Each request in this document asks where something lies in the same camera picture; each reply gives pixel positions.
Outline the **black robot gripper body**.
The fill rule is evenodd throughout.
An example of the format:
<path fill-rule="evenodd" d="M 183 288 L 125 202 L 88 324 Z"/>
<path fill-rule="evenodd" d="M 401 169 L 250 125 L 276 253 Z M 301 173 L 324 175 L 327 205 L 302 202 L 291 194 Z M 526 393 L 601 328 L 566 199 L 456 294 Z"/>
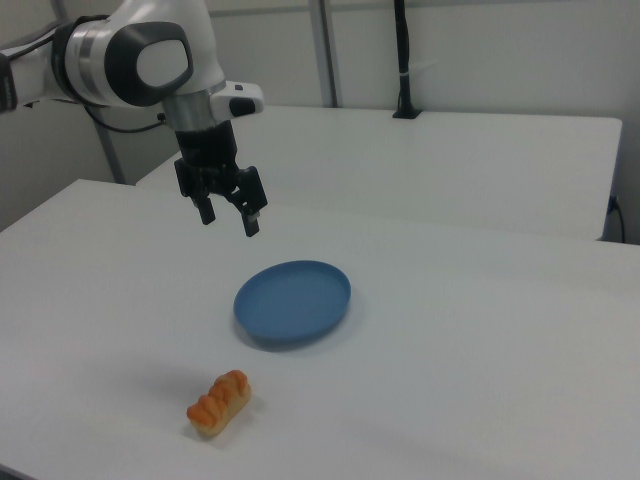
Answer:
<path fill-rule="evenodd" d="M 175 161 L 184 197 L 229 196 L 237 186 L 237 144 L 230 121 L 201 131 L 177 131 L 181 158 Z"/>

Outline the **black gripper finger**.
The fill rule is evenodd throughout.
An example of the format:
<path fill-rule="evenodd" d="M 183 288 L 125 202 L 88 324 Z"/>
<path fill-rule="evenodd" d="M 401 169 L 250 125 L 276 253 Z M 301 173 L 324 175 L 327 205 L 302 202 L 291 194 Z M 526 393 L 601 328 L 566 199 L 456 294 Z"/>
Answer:
<path fill-rule="evenodd" d="M 260 230 L 260 212 L 268 205 L 259 172 L 254 166 L 240 169 L 233 181 L 233 189 L 227 200 L 240 213 L 245 235 L 253 237 Z"/>
<path fill-rule="evenodd" d="M 204 225 L 211 224 L 216 216 L 209 199 L 210 192 L 203 172 L 199 168 L 189 165 L 184 159 L 176 160 L 174 167 L 181 195 L 192 201 Z"/>

